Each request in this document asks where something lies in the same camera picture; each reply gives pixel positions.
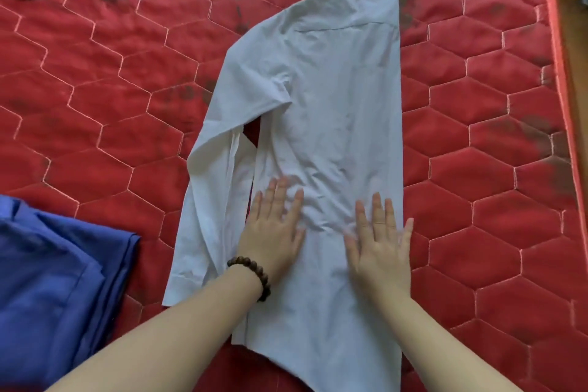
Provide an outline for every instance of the blue folded clothing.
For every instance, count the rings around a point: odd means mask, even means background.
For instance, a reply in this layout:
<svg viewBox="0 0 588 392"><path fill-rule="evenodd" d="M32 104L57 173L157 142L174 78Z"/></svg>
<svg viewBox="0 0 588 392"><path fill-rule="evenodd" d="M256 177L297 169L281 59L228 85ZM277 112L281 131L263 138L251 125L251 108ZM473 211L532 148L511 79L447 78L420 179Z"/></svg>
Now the blue folded clothing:
<svg viewBox="0 0 588 392"><path fill-rule="evenodd" d="M138 241L0 195L0 387L47 388L100 349Z"/></svg>

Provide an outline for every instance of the hand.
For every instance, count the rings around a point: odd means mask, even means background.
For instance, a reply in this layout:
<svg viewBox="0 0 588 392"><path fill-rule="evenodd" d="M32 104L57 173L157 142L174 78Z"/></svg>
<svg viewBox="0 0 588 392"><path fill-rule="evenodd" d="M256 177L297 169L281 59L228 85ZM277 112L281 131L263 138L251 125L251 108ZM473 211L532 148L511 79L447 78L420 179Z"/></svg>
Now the hand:
<svg viewBox="0 0 588 392"><path fill-rule="evenodd" d="M404 294L410 297L410 236L413 219L399 237L394 219L392 200L379 194L372 198L371 223L362 202L355 204L355 219L359 242L345 235L345 250L352 280L372 300L383 295Z"/></svg>
<svg viewBox="0 0 588 392"><path fill-rule="evenodd" d="M263 268L269 284L278 283L296 260L305 230L296 228L302 210L304 192L298 189L290 211L284 216L284 202L288 179L272 179L262 195L254 197L239 240L237 255L249 257Z"/></svg>

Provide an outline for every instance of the finger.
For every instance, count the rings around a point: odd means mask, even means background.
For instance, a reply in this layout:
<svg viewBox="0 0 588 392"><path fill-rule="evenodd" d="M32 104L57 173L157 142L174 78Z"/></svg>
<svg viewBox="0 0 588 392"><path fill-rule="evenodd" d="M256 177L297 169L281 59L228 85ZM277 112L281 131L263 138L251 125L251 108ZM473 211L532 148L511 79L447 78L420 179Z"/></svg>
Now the finger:
<svg viewBox="0 0 588 392"><path fill-rule="evenodd" d="M255 194L254 201L251 204L251 208L249 208L249 216L247 217L247 221L255 221L259 217L259 205L261 204L261 199L263 194L259 191Z"/></svg>
<svg viewBox="0 0 588 392"><path fill-rule="evenodd" d="M349 234L343 235L343 242L345 243L347 263L351 269L355 270L359 265L359 243L354 236L350 236Z"/></svg>
<svg viewBox="0 0 588 392"><path fill-rule="evenodd" d="M366 217L366 209L363 202L355 202L355 222L357 225L357 233L362 243L373 241L373 229Z"/></svg>
<svg viewBox="0 0 588 392"><path fill-rule="evenodd" d="M282 218L284 213L284 202L286 201L286 189L288 188L288 178L282 177L277 181L276 193L273 196L272 210L269 213L270 217Z"/></svg>
<svg viewBox="0 0 588 392"><path fill-rule="evenodd" d="M304 228L298 228L296 230L296 234L294 235L294 251L295 251L295 255L298 256L298 253L300 253L300 249L302 248L302 245L304 244L304 238L306 236L306 230Z"/></svg>
<svg viewBox="0 0 588 392"><path fill-rule="evenodd" d="M386 241L386 214L382 209L382 198L380 193L376 193L371 198L371 226L373 227L373 236L377 242Z"/></svg>
<svg viewBox="0 0 588 392"><path fill-rule="evenodd" d="M409 218L406 221L404 232L401 239L401 256L408 260L410 258L410 238L412 237L412 229L415 225L415 219Z"/></svg>
<svg viewBox="0 0 588 392"><path fill-rule="evenodd" d="M269 181L269 186L265 191L265 195L263 196L263 200L261 201L261 206L259 209L259 217L260 218L268 218L269 212L272 210L272 203L273 203L273 194L276 190L277 180L271 179Z"/></svg>
<svg viewBox="0 0 588 392"><path fill-rule="evenodd" d="M384 201L384 208L386 209L386 231L388 234L388 239L394 242L395 244L398 243L398 233L396 232L396 219L394 218L394 205L392 204L392 200L387 198Z"/></svg>
<svg viewBox="0 0 588 392"><path fill-rule="evenodd" d="M291 226L292 229L296 227L296 225L298 224L298 220L300 220L300 212L302 211L303 203L304 190L298 189L298 191L296 191L296 194L294 194L294 201L292 202L290 210L288 211L288 214L286 215L286 218L284 220L284 222Z"/></svg>

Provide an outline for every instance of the red fabric surface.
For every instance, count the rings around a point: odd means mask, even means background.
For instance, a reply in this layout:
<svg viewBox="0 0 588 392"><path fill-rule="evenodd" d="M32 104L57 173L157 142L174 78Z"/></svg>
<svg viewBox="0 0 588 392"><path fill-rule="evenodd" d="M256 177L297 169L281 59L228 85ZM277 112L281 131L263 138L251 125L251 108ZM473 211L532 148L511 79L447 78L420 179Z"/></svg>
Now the red fabric surface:
<svg viewBox="0 0 588 392"><path fill-rule="evenodd" d="M296 1L0 0L0 192L144 237L115 337L162 309L185 158L226 50ZM401 0L413 295L526 392L588 384L583 199L555 8ZM403 369L403 391L423 390ZM225 346L196 390L305 387Z"/></svg>

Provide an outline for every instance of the forearm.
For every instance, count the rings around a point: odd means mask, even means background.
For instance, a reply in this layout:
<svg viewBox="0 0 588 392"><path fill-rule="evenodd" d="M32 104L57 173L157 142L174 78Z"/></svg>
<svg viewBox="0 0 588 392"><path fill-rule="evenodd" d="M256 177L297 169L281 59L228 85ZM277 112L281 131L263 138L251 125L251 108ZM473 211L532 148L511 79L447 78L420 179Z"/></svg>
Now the forearm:
<svg viewBox="0 0 588 392"><path fill-rule="evenodd" d="M233 266L199 293L122 336L50 392L188 392L262 292Z"/></svg>
<svg viewBox="0 0 588 392"><path fill-rule="evenodd" d="M429 392L522 392L408 296L388 295L378 308Z"/></svg>

